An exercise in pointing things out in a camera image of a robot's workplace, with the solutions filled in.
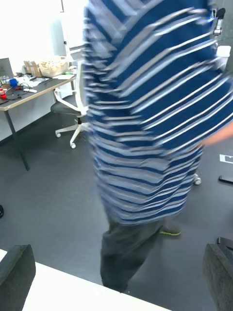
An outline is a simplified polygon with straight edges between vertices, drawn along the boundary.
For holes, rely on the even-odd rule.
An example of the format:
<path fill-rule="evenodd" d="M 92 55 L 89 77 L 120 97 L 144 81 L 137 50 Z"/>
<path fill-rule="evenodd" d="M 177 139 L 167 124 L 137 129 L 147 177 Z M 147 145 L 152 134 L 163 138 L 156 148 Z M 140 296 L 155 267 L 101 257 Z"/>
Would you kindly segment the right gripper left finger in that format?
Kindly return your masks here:
<path fill-rule="evenodd" d="M 21 311 L 36 274 L 31 245 L 12 247 L 0 261 L 0 310 Z"/>

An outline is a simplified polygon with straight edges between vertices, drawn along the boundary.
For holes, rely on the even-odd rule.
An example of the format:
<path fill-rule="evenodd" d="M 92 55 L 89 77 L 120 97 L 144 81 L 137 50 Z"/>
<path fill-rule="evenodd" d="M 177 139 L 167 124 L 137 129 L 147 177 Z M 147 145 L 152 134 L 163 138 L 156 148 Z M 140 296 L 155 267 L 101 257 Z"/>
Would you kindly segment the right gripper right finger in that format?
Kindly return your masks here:
<path fill-rule="evenodd" d="M 202 272 L 218 311 L 233 311 L 233 253 L 222 244 L 207 244 Z"/>

